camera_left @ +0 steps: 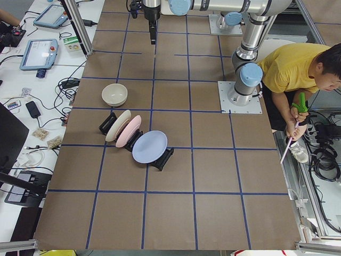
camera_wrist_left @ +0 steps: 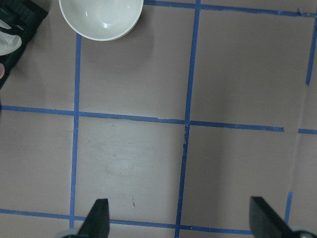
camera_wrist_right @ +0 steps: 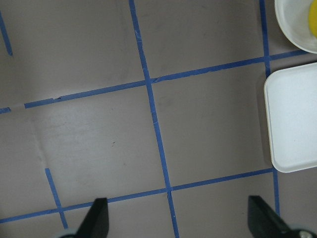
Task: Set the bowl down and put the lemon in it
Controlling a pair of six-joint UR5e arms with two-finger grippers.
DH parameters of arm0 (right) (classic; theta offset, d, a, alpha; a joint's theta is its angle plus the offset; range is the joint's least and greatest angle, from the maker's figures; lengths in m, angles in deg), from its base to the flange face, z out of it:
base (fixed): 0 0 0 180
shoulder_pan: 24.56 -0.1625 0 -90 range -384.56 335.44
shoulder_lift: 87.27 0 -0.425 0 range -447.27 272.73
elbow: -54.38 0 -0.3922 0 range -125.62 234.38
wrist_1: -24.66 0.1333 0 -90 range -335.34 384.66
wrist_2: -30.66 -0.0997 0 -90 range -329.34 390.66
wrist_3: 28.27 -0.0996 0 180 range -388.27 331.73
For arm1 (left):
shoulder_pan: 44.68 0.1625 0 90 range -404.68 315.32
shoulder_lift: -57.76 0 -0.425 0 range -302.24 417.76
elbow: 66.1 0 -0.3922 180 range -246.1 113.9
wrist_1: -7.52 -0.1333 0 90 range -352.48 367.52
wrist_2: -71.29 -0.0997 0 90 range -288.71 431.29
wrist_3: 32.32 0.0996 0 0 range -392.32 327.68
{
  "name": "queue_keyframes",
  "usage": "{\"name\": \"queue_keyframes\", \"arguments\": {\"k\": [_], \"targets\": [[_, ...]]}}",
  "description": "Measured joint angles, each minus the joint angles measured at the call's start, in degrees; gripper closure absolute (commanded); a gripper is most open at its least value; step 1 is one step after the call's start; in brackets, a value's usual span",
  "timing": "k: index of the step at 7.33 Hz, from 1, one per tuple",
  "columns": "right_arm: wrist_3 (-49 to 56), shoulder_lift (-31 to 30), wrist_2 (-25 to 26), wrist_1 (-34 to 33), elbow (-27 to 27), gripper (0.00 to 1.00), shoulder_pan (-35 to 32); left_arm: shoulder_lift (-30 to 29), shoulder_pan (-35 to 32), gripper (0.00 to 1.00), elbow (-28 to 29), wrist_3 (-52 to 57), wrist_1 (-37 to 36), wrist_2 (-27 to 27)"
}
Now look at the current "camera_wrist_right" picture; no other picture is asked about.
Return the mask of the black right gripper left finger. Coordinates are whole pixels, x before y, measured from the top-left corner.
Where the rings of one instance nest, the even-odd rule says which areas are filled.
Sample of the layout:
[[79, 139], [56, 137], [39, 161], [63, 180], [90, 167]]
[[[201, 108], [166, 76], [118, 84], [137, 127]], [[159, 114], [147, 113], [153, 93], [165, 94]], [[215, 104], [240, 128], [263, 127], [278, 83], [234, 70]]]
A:
[[75, 233], [75, 238], [106, 238], [109, 232], [107, 198], [97, 198]]

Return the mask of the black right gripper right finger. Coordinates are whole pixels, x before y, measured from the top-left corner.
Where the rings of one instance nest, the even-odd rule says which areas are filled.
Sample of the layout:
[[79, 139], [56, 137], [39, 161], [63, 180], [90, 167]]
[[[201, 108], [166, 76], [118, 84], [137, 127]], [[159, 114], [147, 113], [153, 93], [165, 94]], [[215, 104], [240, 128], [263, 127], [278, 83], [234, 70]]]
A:
[[254, 238], [299, 238], [260, 196], [248, 197], [248, 228]]

